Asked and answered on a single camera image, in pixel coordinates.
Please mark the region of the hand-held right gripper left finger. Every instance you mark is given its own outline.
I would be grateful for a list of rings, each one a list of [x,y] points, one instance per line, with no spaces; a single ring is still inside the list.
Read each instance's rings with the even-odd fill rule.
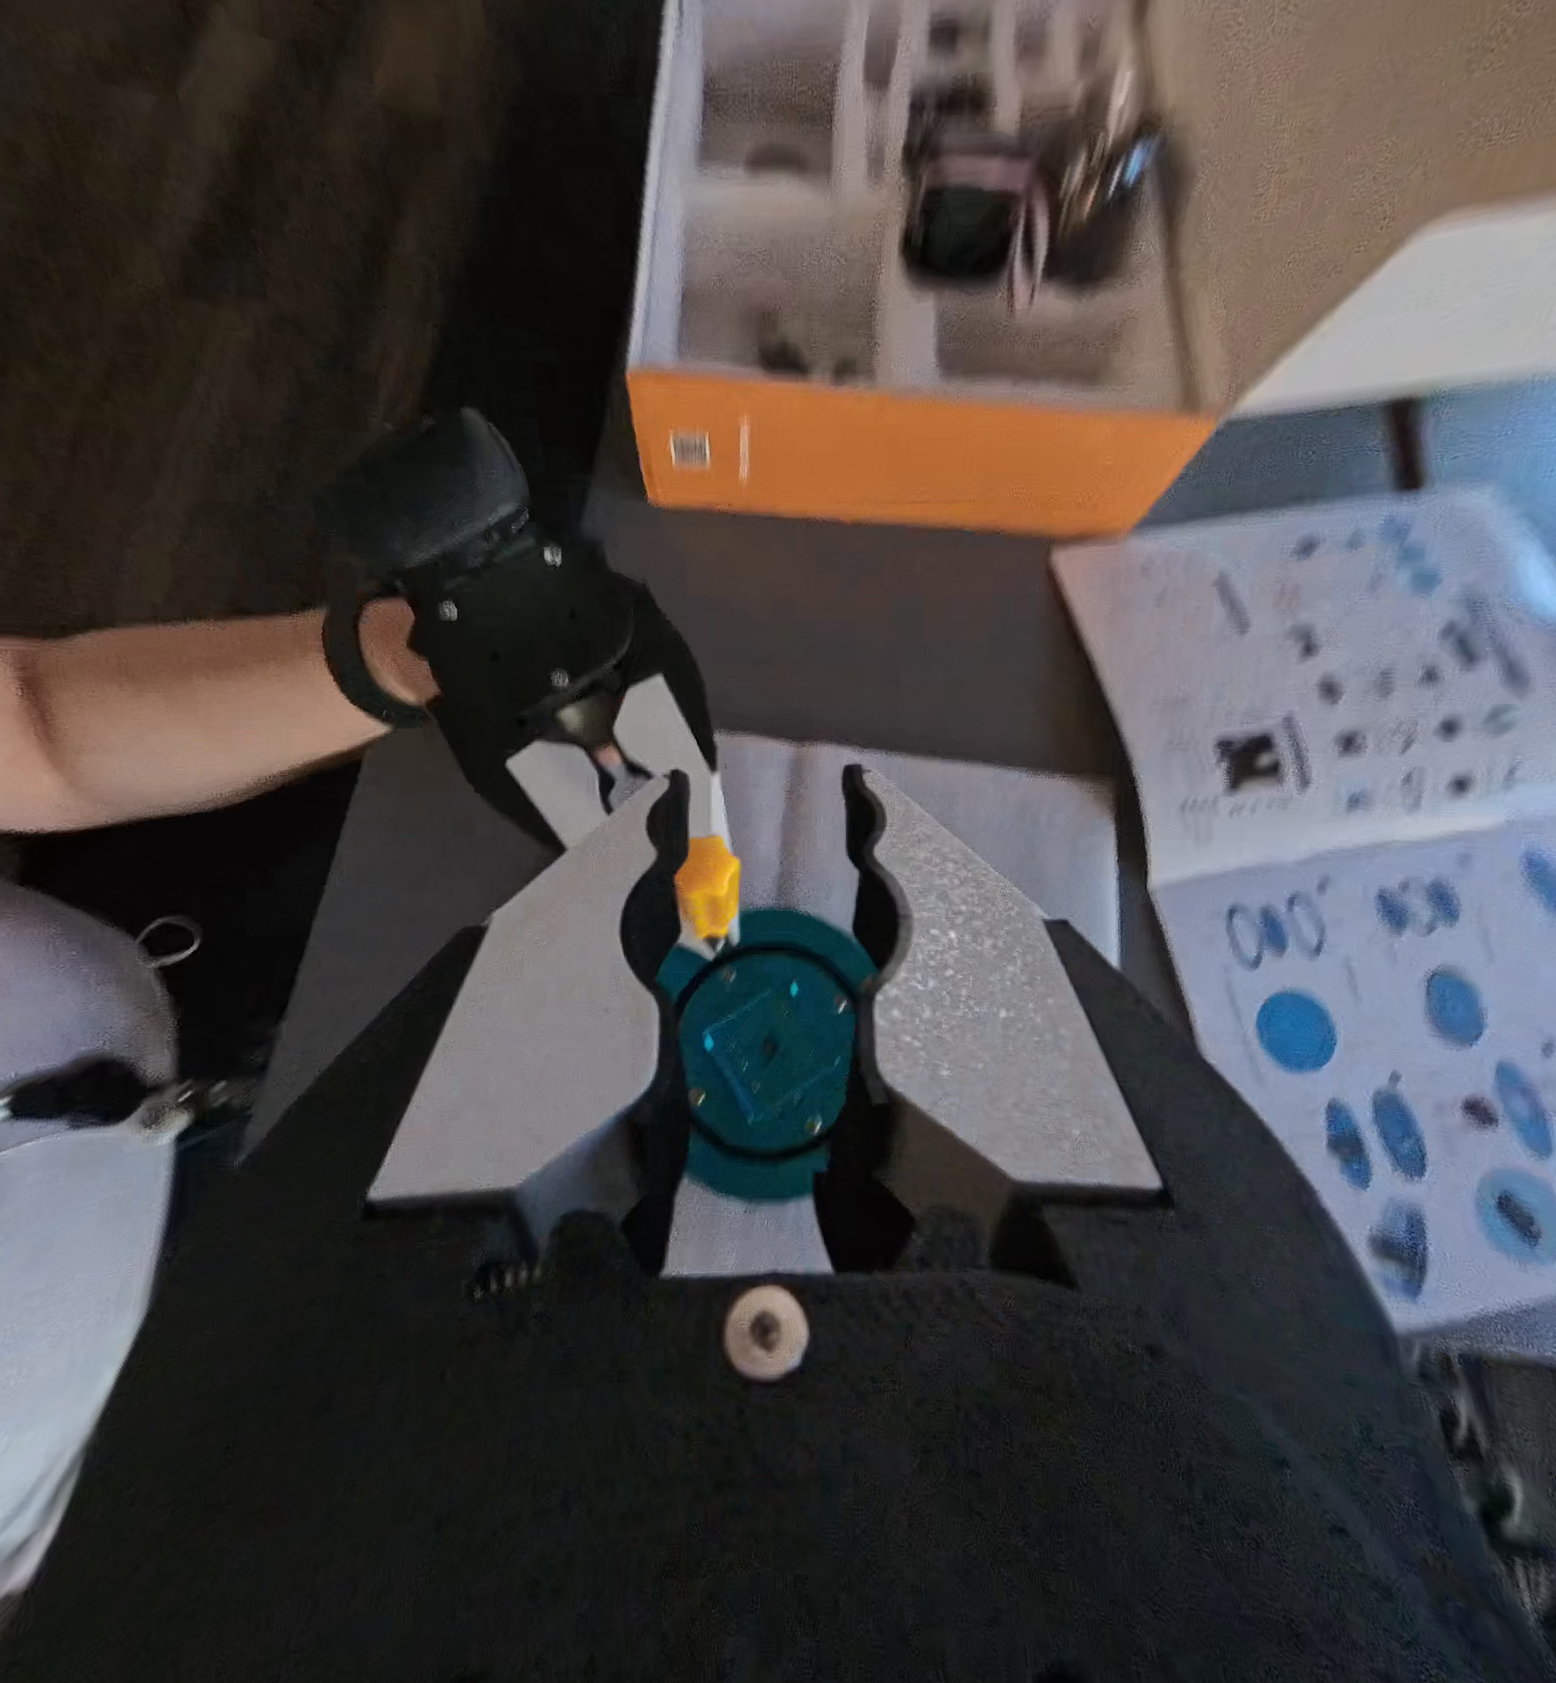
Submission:
[[[489,916],[368,1204],[675,1201],[688,1125],[655,975],[686,846],[671,770]]]

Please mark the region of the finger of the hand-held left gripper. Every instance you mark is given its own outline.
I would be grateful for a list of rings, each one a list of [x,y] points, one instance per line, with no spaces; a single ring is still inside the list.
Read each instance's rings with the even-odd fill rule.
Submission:
[[[585,740],[533,740],[508,758],[508,776],[562,849],[571,849],[657,774],[609,727]]]
[[[731,848],[716,738],[706,731],[702,747],[680,702],[661,675],[643,679],[619,699],[612,724],[618,767],[612,770],[612,810],[643,792],[648,783],[664,783],[682,774],[688,792],[686,835],[689,840],[714,835]]]

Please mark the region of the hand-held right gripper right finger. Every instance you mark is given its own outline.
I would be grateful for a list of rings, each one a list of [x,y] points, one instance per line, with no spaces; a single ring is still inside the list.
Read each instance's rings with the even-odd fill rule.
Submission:
[[[854,908],[892,916],[863,1016],[876,1177],[908,1210],[1157,1199],[1037,905],[881,772],[851,765],[842,796]]]

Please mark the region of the yellow-handled screwdriver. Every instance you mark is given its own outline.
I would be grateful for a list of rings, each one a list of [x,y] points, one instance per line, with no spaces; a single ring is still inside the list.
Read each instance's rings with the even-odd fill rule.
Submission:
[[[740,860],[718,833],[688,840],[682,865],[675,873],[679,937],[714,953],[736,937],[741,894]]]

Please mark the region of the blue round turntable base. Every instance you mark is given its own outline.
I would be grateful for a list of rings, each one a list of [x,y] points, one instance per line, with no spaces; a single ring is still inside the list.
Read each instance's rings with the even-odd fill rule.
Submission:
[[[686,1174],[734,1201],[808,1201],[847,1098],[872,959],[799,910],[747,910],[738,932],[713,957],[677,943],[659,968],[688,1089]]]

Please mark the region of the person's left forearm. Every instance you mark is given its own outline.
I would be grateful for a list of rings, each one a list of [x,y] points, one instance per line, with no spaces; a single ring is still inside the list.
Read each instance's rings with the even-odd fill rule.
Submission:
[[[0,833],[214,810],[365,749],[320,616],[0,638]]]

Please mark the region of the dark desk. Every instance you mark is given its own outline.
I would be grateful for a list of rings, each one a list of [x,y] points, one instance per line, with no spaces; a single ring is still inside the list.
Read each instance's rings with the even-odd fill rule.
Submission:
[[[1365,487],[1315,466],[1250,482],[1258,451],[1206,446],[1170,498],[1256,516],[1270,489]],[[605,482],[593,527],[654,582],[695,647],[725,731],[978,761],[1107,783],[1118,957],[1152,975],[1145,826],[1114,717],[1032,539],[662,516]]]

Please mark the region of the black wristband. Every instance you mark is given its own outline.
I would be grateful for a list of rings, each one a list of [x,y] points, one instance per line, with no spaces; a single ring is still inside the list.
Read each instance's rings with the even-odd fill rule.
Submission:
[[[429,724],[429,706],[397,693],[367,661],[363,627],[381,609],[399,611],[401,652],[412,654],[413,613],[406,597],[343,572],[324,582],[320,650],[333,684],[347,704],[386,729]]]

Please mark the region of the orange cardboard box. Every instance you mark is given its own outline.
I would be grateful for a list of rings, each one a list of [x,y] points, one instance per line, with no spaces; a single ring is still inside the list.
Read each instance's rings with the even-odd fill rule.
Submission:
[[[958,80],[1166,127],[1112,283],[906,272]],[[664,3],[628,331],[657,505],[1121,532],[1227,419],[1556,373],[1556,3]]]

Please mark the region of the open instruction manual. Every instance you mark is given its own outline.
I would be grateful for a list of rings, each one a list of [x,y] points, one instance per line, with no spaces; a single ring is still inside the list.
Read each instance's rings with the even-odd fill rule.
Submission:
[[[1556,1360],[1556,564],[1491,491],[1060,546],[1195,1039],[1397,1330]]]

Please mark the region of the person's white shirt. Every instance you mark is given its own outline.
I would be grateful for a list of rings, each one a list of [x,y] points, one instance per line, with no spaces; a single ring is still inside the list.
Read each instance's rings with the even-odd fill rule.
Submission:
[[[171,1082],[170,996],[128,935],[0,880],[0,1097],[82,1063]],[[0,1599],[49,1547],[143,1322],[175,1154],[132,1120],[0,1118]]]

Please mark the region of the dark bag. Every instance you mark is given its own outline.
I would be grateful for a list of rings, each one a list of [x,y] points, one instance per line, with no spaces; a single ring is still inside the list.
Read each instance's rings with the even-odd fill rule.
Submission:
[[[1103,93],[1001,132],[989,125],[987,95],[958,80],[912,98],[899,157],[906,272],[939,285],[998,283],[1014,315],[1044,287],[1112,283],[1166,127],[1134,95]]]

